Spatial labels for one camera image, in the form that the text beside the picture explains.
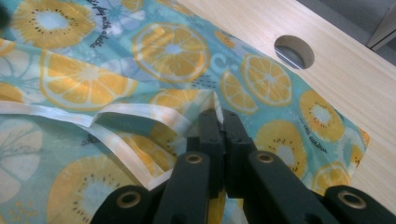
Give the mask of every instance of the wooden table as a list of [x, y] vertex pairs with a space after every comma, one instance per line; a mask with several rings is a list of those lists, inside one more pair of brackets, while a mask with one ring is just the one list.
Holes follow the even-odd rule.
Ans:
[[372, 137], [352, 177], [396, 214], [396, 67], [295, 0], [179, 0], [197, 15], [276, 57], [282, 35], [303, 39], [314, 64], [293, 72]]

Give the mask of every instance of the lemon print fabric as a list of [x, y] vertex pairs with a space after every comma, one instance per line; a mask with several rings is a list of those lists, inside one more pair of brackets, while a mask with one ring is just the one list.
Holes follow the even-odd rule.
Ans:
[[18, 87], [0, 81], [0, 101], [14, 101], [22, 103], [22, 93]]
[[187, 16], [193, 16], [194, 13], [191, 12], [187, 7], [181, 5], [177, 0], [157, 0], [157, 2], [172, 8], [173, 10], [180, 12]]
[[361, 163], [361, 158], [366, 148], [366, 136], [360, 134], [361, 130], [345, 128], [342, 138], [337, 142], [336, 153], [339, 161], [344, 161], [350, 173]]
[[300, 96], [300, 109], [312, 132], [324, 141], [334, 142], [344, 133], [344, 124], [335, 112], [315, 91], [306, 91]]
[[315, 173], [312, 190], [324, 195], [330, 186], [349, 185], [350, 176], [343, 163], [335, 161], [324, 165]]
[[97, 110], [134, 92], [137, 82], [94, 65], [43, 53], [40, 90], [55, 105]]
[[42, 49], [76, 45], [94, 28], [91, 12], [79, 4], [57, 0], [24, 0], [12, 16], [11, 27], [25, 43]]
[[64, 167], [52, 184], [47, 222], [91, 223], [96, 210], [111, 192], [137, 183], [113, 156], [91, 156], [74, 161]]
[[149, 133], [149, 139], [171, 155], [177, 155], [176, 140], [178, 136], [177, 133], [168, 126], [160, 122], [154, 124]]
[[235, 43], [231, 40], [231, 38], [225, 34], [222, 31], [215, 31], [215, 36], [218, 38], [218, 40], [225, 46], [227, 46], [230, 49], [233, 49], [235, 47]]
[[130, 133], [118, 133], [118, 136], [131, 147], [153, 176], [161, 175], [175, 165], [176, 158], [147, 137]]
[[258, 150], [275, 153], [289, 168], [302, 178], [306, 171], [306, 152], [303, 140], [295, 125], [286, 120], [273, 120], [257, 131], [255, 144]]
[[0, 204], [11, 200], [36, 171], [43, 133], [25, 119], [0, 123]]
[[180, 114], [184, 114], [197, 94], [198, 91], [195, 90], [165, 90], [155, 94], [149, 102], [153, 105], [171, 107]]
[[140, 10], [143, 5], [143, 0], [122, 0], [122, 5], [131, 10], [131, 12], [136, 12]]
[[220, 88], [226, 102], [234, 110], [248, 115], [258, 111], [259, 108], [254, 100], [230, 71], [226, 71], [221, 76]]
[[242, 61], [241, 73], [250, 91], [263, 103], [271, 106], [291, 103], [290, 77], [278, 63], [248, 54]]
[[15, 43], [0, 39], [0, 57], [10, 53], [15, 48]]
[[151, 159], [156, 164], [158, 164], [158, 166], [161, 167], [163, 171], [166, 172], [175, 166], [176, 157], [169, 154], [161, 147], [157, 146], [147, 137], [137, 134], [131, 134], [131, 136], [129, 136], [129, 139], [126, 139], [127, 141], [133, 140], [137, 148], [140, 148], [143, 152], [150, 156]]
[[208, 67], [205, 40], [188, 26], [153, 23], [134, 37], [132, 52], [137, 64], [167, 83], [188, 82]]

